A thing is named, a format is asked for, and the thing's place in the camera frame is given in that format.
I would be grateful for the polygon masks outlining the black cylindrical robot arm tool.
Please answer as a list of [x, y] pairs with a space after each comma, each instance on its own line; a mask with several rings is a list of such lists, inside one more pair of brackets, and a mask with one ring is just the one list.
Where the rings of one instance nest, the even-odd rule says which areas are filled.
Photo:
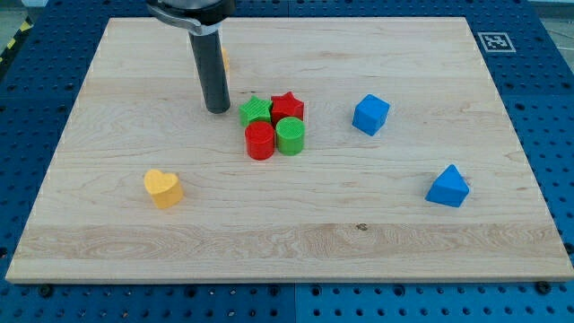
[[236, 11], [235, 0], [146, 0], [160, 22], [187, 30], [207, 110], [221, 114], [230, 97], [219, 36], [221, 23]]

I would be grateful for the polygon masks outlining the yellow block behind arm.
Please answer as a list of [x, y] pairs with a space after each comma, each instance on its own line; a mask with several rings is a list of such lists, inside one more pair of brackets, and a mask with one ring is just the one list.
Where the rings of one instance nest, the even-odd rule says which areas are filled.
[[230, 71], [230, 58], [226, 48], [222, 48], [222, 61], [224, 66], [224, 71], [228, 73]]

